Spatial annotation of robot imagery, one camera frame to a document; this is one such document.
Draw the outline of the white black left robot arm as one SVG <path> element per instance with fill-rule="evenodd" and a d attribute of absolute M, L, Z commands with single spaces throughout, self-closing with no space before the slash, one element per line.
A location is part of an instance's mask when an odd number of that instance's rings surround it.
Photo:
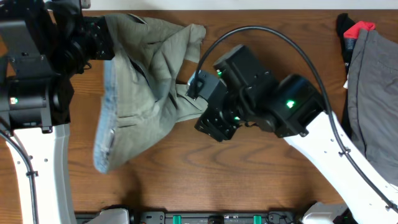
<path fill-rule="evenodd" d="M 75 223 L 68 142 L 71 79 L 111 60 L 102 16 L 89 1 L 2 1 L 1 136 L 12 154 L 24 223 Z"/>

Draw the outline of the khaki green shorts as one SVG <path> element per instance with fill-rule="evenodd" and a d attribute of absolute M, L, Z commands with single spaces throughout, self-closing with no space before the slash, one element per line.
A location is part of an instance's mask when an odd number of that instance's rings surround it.
<path fill-rule="evenodd" d="M 178 84 L 183 62 L 197 63 L 204 26 L 183 27 L 134 14 L 105 17 L 114 58 L 104 62 L 104 95 L 93 148 L 94 167 L 107 173 L 166 137 L 175 123 L 201 116 L 205 100 Z"/>

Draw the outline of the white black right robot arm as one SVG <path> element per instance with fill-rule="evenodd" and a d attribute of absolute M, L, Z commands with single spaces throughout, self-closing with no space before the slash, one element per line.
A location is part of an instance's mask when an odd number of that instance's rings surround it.
<path fill-rule="evenodd" d="M 242 125 L 275 134 L 303 154 L 339 193 L 357 223 L 396 223 L 397 189 L 359 152 L 319 91 L 304 77 L 278 81 L 239 45 L 219 58 L 216 75 L 204 70 L 190 88 L 208 107 L 196 129 L 230 140 Z"/>

